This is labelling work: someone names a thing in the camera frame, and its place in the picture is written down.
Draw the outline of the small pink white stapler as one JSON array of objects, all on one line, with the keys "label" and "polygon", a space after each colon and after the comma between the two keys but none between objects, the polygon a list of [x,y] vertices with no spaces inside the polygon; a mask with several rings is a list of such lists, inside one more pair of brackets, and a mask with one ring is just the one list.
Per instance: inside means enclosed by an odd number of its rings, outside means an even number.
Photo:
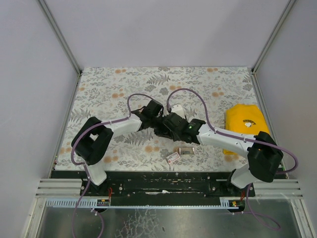
[{"label": "small pink white stapler", "polygon": [[182,117],[183,119],[185,119],[184,110],[180,104],[172,106],[171,112],[175,113],[175,114],[179,115],[180,117]]}]

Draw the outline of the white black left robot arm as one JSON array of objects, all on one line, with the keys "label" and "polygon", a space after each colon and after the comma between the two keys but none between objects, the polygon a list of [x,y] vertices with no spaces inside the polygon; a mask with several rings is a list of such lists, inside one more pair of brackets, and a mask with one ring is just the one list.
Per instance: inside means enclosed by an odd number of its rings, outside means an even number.
[{"label": "white black left robot arm", "polygon": [[96,117],[89,118],[71,142],[72,163],[83,165],[88,179],[94,185],[101,185],[107,178],[103,157],[111,140],[150,127],[162,112],[162,104],[148,104],[122,119],[102,122]]}]

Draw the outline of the red white staple box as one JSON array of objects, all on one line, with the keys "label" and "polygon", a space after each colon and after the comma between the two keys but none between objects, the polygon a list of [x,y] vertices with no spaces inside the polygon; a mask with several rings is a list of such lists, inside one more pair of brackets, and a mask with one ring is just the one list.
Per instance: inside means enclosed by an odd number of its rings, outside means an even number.
[{"label": "red white staple box", "polygon": [[168,164],[172,164],[174,163],[175,161],[179,160],[180,159],[180,155],[178,154],[178,152],[174,152],[173,154],[167,156],[167,162]]}]

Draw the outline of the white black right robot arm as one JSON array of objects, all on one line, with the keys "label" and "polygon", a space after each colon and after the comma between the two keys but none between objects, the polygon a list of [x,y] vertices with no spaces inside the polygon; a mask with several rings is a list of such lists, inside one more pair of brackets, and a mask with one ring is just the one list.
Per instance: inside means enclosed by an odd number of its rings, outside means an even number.
[{"label": "white black right robot arm", "polygon": [[157,136],[200,145],[211,145],[234,152],[248,163],[234,169],[230,183],[245,188],[256,181],[273,182],[283,153],[266,132],[257,135],[240,134],[221,128],[211,128],[200,119],[187,121],[175,113],[154,119]]}]

